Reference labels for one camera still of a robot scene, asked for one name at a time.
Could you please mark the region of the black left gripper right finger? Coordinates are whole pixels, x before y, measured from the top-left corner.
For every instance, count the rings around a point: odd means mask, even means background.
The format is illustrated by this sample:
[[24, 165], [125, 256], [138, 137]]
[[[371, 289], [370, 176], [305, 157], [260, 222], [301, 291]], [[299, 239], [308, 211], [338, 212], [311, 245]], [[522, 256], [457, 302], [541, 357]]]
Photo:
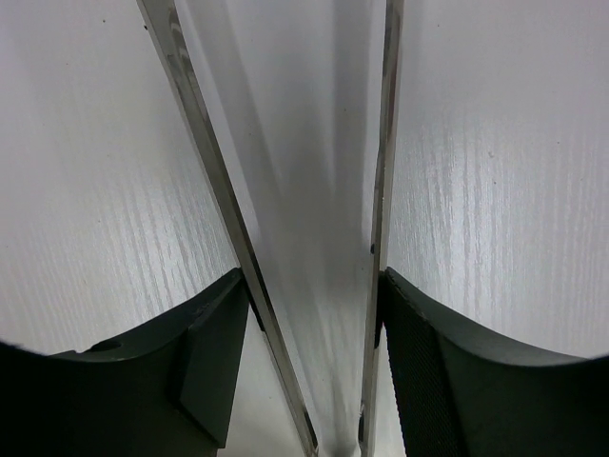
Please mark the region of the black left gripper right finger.
[[379, 304], [409, 456], [604, 456], [608, 360], [500, 334], [396, 270]]

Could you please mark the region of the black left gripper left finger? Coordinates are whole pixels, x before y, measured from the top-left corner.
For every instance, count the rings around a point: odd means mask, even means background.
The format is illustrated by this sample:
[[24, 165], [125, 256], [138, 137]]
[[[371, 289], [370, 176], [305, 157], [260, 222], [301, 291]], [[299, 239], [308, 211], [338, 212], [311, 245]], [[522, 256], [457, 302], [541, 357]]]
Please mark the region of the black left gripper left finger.
[[248, 315], [233, 269], [83, 352], [1, 347], [5, 456], [213, 456], [226, 445]]

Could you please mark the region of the steel serving tongs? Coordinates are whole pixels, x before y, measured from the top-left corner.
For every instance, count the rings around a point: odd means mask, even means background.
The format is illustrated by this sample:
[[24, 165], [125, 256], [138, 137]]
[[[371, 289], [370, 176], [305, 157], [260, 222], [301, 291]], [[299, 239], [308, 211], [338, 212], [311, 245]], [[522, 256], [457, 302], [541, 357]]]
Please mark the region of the steel serving tongs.
[[401, 456], [372, 334], [381, 1], [143, 1], [307, 456]]

